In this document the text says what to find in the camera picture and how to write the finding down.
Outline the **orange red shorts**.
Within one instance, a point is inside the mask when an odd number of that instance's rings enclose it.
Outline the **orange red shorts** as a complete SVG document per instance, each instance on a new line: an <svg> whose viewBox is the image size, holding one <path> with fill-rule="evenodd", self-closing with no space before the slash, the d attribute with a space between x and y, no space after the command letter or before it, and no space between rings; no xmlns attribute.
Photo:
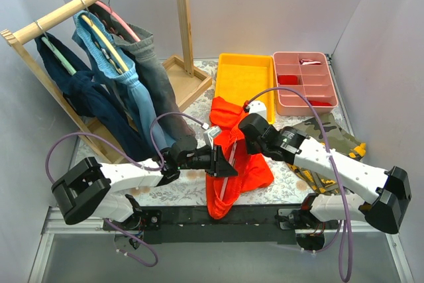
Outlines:
<svg viewBox="0 0 424 283"><path fill-rule="evenodd" d="M237 176L231 176L225 187L224 196L221 189L224 179L206 175L206 199L209 215L214 219L222 219L241 193L250 192L258 188L266 188L273 181L274 176L261 154L250 155L246 150L244 135L238 124L247 116L241 106L229 103L222 97L212 100L209 120L213 126L221 129L221 134L215 138L215 144L223 149L227 160L230 159L232 148L235 146L235 170Z"/></svg>

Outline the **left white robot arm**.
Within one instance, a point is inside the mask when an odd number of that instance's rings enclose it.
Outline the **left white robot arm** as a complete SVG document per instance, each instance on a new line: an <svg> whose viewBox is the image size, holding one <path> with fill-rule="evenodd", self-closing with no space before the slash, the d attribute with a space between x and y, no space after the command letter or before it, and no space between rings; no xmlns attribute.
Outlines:
<svg viewBox="0 0 424 283"><path fill-rule="evenodd" d="M203 170L217 178L238 174L219 145L198 147L196 141L182 139L160 153L165 162L162 168L156 158L137 164L98 163L93 157L79 162L52 185L66 224L99 217L133 230L140 225L141 208L127 190L167 185L179 178L181 170Z"/></svg>

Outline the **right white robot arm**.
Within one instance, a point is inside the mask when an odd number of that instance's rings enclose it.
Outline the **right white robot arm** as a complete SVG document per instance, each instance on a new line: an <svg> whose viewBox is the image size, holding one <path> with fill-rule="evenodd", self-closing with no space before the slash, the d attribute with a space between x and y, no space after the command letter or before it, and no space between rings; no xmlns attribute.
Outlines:
<svg viewBox="0 0 424 283"><path fill-rule="evenodd" d="M399 232L411 201L409 178L403 168L385 170L335 150L327 151L306 133L294 127L277 130L256 113L247 115L238 128L249 153L316 172L349 190L345 197L309 194L286 221L312 229L320 223L343 220L348 213L352 220L367 222L381 232Z"/></svg>

